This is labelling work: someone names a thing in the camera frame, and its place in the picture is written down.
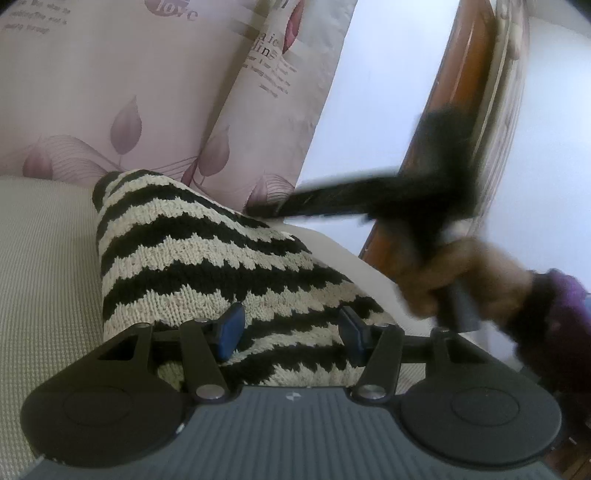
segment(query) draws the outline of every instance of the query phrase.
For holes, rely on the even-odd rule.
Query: purple sleeve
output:
[[[572,394],[591,413],[591,313],[589,294],[558,270],[536,275],[522,310],[505,329],[518,356],[546,383]]]

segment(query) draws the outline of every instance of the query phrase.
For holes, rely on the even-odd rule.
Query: black and white striped cushion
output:
[[[246,329],[222,371],[228,383],[351,385],[336,313],[368,323],[389,315],[304,244],[147,170],[109,173],[99,211],[105,340],[137,322],[177,327],[214,319],[234,301]]]

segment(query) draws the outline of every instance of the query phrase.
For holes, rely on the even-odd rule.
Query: hand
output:
[[[504,327],[531,291],[532,272],[476,238],[442,246],[422,267],[412,260],[401,237],[394,235],[392,244],[387,275],[398,284],[415,316],[435,316],[437,301],[433,291],[459,278],[478,305],[482,319]]]

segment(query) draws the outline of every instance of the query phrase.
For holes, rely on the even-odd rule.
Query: blue clip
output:
[[[354,367],[364,367],[374,350],[374,340],[367,325],[351,307],[339,310],[339,335],[343,341],[349,362]]]
[[[220,318],[211,322],[212,331],[207,336],[207,342],[218,362],[225,362],[232,356],[244,332],[245,323],[245,311],[240,302],[230,305]]]

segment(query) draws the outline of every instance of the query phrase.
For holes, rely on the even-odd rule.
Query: round pad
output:
[[[103,368],[51,380],[27,397],[21,426],[37,454],[81,467],[140,458],[174,437],[181,395],[138,368]]]
[[[495,365],[454,365],[413,385],[401,402],[404,426],[435,454],[472,466],[523,462],[560,429],[554,398]]]

